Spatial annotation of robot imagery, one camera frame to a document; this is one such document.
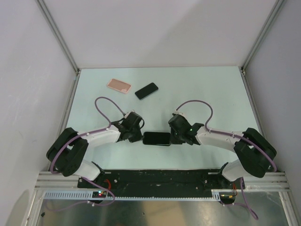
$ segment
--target pink phone case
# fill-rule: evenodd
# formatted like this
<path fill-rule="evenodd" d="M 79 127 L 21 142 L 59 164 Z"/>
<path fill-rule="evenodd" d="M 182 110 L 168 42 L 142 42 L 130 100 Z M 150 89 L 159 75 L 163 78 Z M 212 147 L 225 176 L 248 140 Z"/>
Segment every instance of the pink phone case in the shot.
<path fill-rule="evenodd" d="M 128 91 L 131 89 L 130 84 L 120 81 L 120 80 L 117 80 L 117 79 L 111 79 L 109 81 L 107 87 L 117 90 L 119 92 L 125 93 L 125 94 L 128 93 Z"/>

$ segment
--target white wall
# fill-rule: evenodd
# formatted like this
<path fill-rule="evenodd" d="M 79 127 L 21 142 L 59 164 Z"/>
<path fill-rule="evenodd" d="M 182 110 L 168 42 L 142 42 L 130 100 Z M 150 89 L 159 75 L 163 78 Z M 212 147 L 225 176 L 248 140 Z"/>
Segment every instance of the white wall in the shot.
<path fill-rule="evenodd" d="M 276 0 L 45 0 L 79 67 L 242 65 Z"/>
<path fill-rule="evenodd" d="M 301 1 L 289 0 L 246 74 L 263 128 L 301 210 Z"/>
<path fill-rule="evenodd" d="M 75 73 L 35 1 L 1 1 L 0 30 L 0 225 L 17 226 Z"/>

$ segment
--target white table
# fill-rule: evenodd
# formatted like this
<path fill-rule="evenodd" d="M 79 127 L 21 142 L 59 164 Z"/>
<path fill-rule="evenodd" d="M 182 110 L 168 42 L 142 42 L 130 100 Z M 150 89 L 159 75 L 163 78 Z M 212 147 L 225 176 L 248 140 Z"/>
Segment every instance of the white table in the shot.
<path fill-rule="evenodd" d="M 132 85 L 128 94 L 108 88 L 115 78 Z M 159 90 L 143 100 L 135 96 L 140 88 L 154 82 Z M 94 100 L 105 96 L 115 101 L 124 112 L 135 110 L 145 120 L 145 131 L 170 131 L 168 120 L 181 103 L 191 99 L 207 101 L 214 109 L 209 126 L 229 131 L 257 128 L 247 93 L 237 67 L 161 67 L 83 69 L 67 127 L 90 131 L 106 127 L 108 122 L 98 113 Z M 122 114 L 107 100 L 98 101 L 99 108 L 111 119 Z M 191 124 L 205 123 L 210 110 L 201 103 L 181 108 Z M 107 144 L 88 150 L 85 159 L 103 169 L 205 169 L 220 168 L 237 159 L 227 150 L 213 146 L 143 145 L 128 141 Z"/>

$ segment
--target metal frame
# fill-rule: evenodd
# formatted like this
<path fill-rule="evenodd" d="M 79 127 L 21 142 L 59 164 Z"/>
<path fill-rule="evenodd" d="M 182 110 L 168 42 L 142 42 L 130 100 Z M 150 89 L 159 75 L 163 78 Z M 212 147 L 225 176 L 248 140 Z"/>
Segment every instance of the metal frame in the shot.
<path fill-rule="evenodd" d="M 68 99 L 65 114 L 63 116 L 58 134 L 60 134 L 68 121 L 69 114 L 71 111 L 71 106 L 73 103 L 73 99 L 75 96 L 75 91 L 77 88 L 77 84 L 79 81 L 80 69 L 77 67 L 77 64 L 67 47 L 65 40 L 63 39 L 53 17 L 51 16 L 44 0 L 36 0 L 37 5 L 39 6 L 43 16 L 45 17 L 47 23 L 50 26 L 55 38 L 57 39 L 59 45 L 61 46 L 64 54 L 69 60 L 71 66 L 74 71 L 77 73 L 77 76 L 74 79 L 74 83 L 71 89 L 70 97 Z M 244 86 L 247 91 L 247 95 L 255 115 L 256 122 L 258 124 L 259 130 L 261 134 L 264 136 L 264 131 L 261 126 L 260 117 L 258 115 L 258 111 L 255 105 L 255 102 L 252 97 L 252 93 L 249 88 L 249 84 L 246 79 L 245 69 L 249 65 L 251 59 L 257 52 L 267 33 L 269 32 L 271 26 L 273 25 L 276 17 L 281 11 L 282 7 L 286 0 L 277 0 L 275 3 L 271 13 L 269 14 L 263 28 L 261 29 L 251 51 L 249 52 L 246 60 L 244 61 L 241 68 L 241 75 Z M 41 172 L 39 174 L 34 193 L 32 196 L 31 204 L 26 214 L 26 219 L 23 222 L 23 225 L 26 226 L 35 226 L 39 221 L 39 212 L 42 206 L 44 199 L 85 199 L 89 197 L 90 194 L 95 189 L 79 189 L 77 188 L 78 183 L 77 176 L 70 176 L 65 178 L 62 175 L 52 175 L 50 172 Z M 264 178 L 255 178 L 255 177 L 244 177 L 246 192 L 279 192 L 279 196 L 281 198 L 281 202 L 287 217 L 287 221 L 289 226 L 301 225 L 299 213 L 295 207 L 295 203 L 293 201 L 292 193 L 287 182 L 285 173 L 267 173 Z M 228 191 L 228 190 L 212 190 L 213 197 L 209 199 L 201 199 L 203 201 L 216 201 L 219 200 L 218 192 L 220 191 Z M 127 197 L 117 197 L 117 200 L 129 200 Z M 131 198 L 130 200 L 146 200 L 144 198 Z"/>

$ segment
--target smartphone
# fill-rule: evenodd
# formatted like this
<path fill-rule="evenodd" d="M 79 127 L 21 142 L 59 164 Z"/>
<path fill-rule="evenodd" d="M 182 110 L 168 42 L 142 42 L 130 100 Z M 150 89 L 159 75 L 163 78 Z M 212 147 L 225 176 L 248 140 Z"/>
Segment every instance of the smartphone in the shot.
<path fill-rule="evenodd" d="M 122 92 L 122 93 L 127 93 L 130 90 L 131 85 L 124 82 L 124 81 L 120 81 L 120 80 L 117 80 L 117 79 L 111 79 L 109 81 L 107 87 L 109 87 L 111 89 L 114 89 L 114 90 L 117 90 L 117 91 Z"/>
<path fill-rule="evenodd" d="M 153 92 L 156 92 L 158 89 L 158 86 L 152 82 L 151 84 L 148 84 L 147 86 L 135 92 L 135 95 L 139 98 L 139 100 L 142 100 Z"/>
<path fill-rule="evenodd" d="M 170 146 L 170 133 L 145 132 L 142 142 L 144 145 Z"/>

